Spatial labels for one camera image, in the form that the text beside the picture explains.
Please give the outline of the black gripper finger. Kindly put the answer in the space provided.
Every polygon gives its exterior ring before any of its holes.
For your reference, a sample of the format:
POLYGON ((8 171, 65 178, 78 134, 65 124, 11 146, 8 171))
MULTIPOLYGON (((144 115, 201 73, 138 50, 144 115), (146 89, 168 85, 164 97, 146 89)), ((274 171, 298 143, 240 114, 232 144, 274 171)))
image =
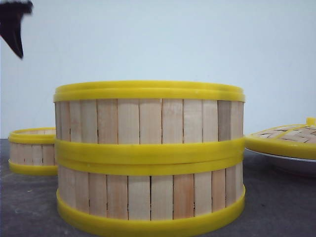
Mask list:
POLYGON ((25 14, 32 14, 33 3, 30 0, 3 2, 0 4, 0 36, 23 59, 21 40, 21 22, 25 14))

